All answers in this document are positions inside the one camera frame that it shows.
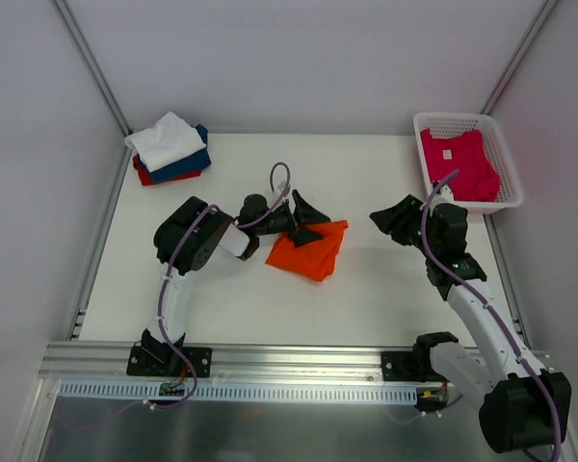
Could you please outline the orange t-shirt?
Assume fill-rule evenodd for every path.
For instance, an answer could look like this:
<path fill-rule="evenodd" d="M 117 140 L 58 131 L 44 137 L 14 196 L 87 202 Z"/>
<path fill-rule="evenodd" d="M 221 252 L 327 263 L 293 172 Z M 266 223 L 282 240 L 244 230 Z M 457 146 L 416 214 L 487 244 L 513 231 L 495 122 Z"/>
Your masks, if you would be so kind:
<path fill-rule="evenodd" d="M 334 273 L 336 257 L 343 242 L 346 220 L 314 224 L 310 230 L 323 236 L 320 241 L 296 246 L 285 234 L 274 243 L 266 260 L 268 266 L 322 282 Z"/>

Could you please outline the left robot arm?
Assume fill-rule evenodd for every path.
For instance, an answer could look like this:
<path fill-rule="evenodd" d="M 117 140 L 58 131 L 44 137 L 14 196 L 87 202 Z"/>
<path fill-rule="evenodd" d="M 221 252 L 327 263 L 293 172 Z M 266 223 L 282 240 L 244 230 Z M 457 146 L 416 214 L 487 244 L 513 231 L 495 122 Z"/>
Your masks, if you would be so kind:
<path fill-rule="evenodd" d="M 190 197 L 156 230 L 153 244 L 161 268 L 155 318 L 131 348 L 127 374 L 140 377 L 207 378 L 212 349 L 186 346 L 186 315 L 197 272 L 216 249 L 248 260 L 261 236 L 283 234 L 298 247 L 319 243 L 316 224 L 330 218 L 296 191 L 285 190 L 270 205 L 250 194 L 237 218 L 196 196 Z"/>

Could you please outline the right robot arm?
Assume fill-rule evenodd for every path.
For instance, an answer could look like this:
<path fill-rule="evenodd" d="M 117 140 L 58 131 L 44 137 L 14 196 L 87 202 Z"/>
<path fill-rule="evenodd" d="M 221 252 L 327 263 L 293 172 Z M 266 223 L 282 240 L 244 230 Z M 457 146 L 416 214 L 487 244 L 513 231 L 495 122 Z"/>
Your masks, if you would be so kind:
<path fill-rule="evenodd" d="M 413 195 L 371 213 L 392 241 L 417 248 L 430 283 L 460 317 L 482 357 L 470 356 L 450 332 L 418 336 L 412 349 L 381 354 L 387 381 L 442 380 L 477 410 L 486 443 L 497 453 L 549 446 L 558 460 L 566 436 L 571 385 L 551 372 L 502 318 L 486 273 L 467 251 L 468 212 L 444 199 Z"/>

